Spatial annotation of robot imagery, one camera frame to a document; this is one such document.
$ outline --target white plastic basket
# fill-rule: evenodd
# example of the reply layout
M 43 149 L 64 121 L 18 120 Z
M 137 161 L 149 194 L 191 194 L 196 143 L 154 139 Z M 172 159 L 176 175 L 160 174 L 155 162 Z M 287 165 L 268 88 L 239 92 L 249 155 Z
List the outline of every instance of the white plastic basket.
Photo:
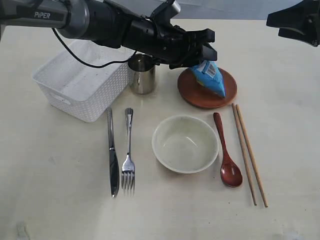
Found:
M 86 40 L 76 40 L 69 47 L 80 59 L 93 65 L 126 60 L 133 54 L 124 47 L 112 49 Z M 51 105 L 92 123 L 128 85 L 128 74 L 127 63 L 91 68 L 65 50 L 40 67 L 33 79 Z

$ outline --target grey wall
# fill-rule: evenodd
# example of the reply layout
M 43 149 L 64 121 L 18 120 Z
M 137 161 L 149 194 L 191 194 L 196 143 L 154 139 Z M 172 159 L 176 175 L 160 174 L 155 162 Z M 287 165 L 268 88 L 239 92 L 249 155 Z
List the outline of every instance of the grey wall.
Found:
M 131 11 L 149 16 L 163 0 L 113 0 Z M 177 0 L 180 19 L 266 19 L 269 13 L 302 0 Z

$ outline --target spoon handle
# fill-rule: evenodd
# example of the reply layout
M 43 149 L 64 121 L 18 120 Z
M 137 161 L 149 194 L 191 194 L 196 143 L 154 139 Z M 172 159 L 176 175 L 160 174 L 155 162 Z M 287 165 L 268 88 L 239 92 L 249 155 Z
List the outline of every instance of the spoon handle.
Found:
M 225 141 L 225 136 L 224 136 L 224 127 L 222 125 L 222 120 L 220 117 L 220 114 L 218 112 L 215 112 L 213 114 L 213 119 L 216 125 L 216 129 L 218 130 L 220 141 L 222 144 L 222 151 L 223 151 L 223 159 L 225 159 L 225 156 L 229 156 L 227 147 L 226 147 L 226 141 Z

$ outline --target bowl rim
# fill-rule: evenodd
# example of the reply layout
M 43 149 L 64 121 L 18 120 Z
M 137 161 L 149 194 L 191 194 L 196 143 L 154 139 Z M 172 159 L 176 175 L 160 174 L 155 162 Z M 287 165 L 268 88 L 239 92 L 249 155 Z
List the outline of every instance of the bowl rim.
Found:
M 214 139 L 216 140 L 216 145 L 217 145 L 217 148 L 215 149 L 213 155 L 212 155 L 212 159 L 203 167 L 197 169 L 197 170 L 190 170 L 190 171 L 185 171 L 185 170 L 179 170 L 179 169 L 176 169 L 176 168 L 173 168 L 171 166 L 169 166 L 168 164 L 166 164 L 162 158 L 159 156 L 159 154 L 157 153 L 156 151 L 156 136 L 158 134 L 158 131 L 159 129 L 167 124 L 169 121 L 172 121 L 174 119 L 177 119 L 177 118 L 186 118 L 186 119 L 194 119 L 194 120 L 197 120 L 198 122 L 202 123 L 204 126 L 206 126 L 208 129 L 210 129 L 210 133 L 214 136 Z M 215 133 L 214 129 L 207 123 L 205 122 L 204 120 L 198 118 L 198 117 L 195 117 L 195 116 L 190 116 L 190 115 L 174 115 L 174 116 L 170 116 L 164 120 L 162 120 L 158 126 L 156 127 L 156 129 L 154 130 L 153 132 L 153 135 L 152 135 L 152 140 L 151 140 L 151 145 L 152 145 L 152 150 L 153 150 L 153 153 L 156 157 L 156 159 L 163 165 L 165 166 L 167 169 L 173 171 L 173 172 L 176 172 L 176 173 L 180 173 L 180 174 L 195 174 L 195 173 L 199 173 L 205 169 L 207 169 L 208 167 L 210 167 L 214 161 L 217 159 L 217 156 L 218 156 L 218 153 L 219 153 L 219 141 L 218 141 L 218 136 L 217 134 Z

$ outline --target wooden chopsticks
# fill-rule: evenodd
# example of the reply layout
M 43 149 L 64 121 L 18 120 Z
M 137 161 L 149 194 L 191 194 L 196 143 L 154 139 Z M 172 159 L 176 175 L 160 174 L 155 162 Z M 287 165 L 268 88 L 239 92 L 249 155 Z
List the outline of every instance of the wooden chopsticks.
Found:
M 259 175 L 259 172 L 258 172 L 255 156 L 253 154 L 253 151 L 252 151 L 252 148 L 251 148 L 251 145 L 250 145 L 250 142 L 249 142 L 246 126 L 245 126 L 244 120 L 242 118 L 242 114 L 241 114 L 239 105 L 238 104 L 235 105 L 234 103 L 232 103 L 232 109 L 233 109 L 235 125 L 236 125 L 236 129 L 237 129 L 238 136 L 239 136 L 242 156 L 243 156 L 243 160 L 244 160 L 245 171 L 246 171 L 246 174 L 247 174 L 247 177 L 248 177 L 248 182 L 249 182 L 249 187 L 250 187 L 250 190 L 251 190 L 253 203 L 254 203 L 255 206 L 257 205 L 254 189 L 253 189 L 253 186 L 252 186 L 251 174 L 250 174 L 250 170 L 249 170 L 249 167 L 248 167 L 248 155 L 247 155 L 247 152 L 246 152 L 246 149 L 245 149 L 245 143 L 246 143 L 246 147 L 248 148 L 248 152 L 249 152 L 249 156 L 250 156 L 250 159 L 251 159 L 253 171 L 254 171 L 254 174 L 255 174 L 256 181 L 257 181 L 258 186 L 259 186 L 259 190 L 260 190 L 260 193 L 261 193 L 261 196 L 262 196 L 262 200 L 263 200 L 264 206 L 267 208 L 268 207 L 268 202 L 267 202 L 267 199 L 266 199 L 266 196 L 265 196 L 264 189 L 262 187 L 262 183 L 261 183 L 260 175 Z

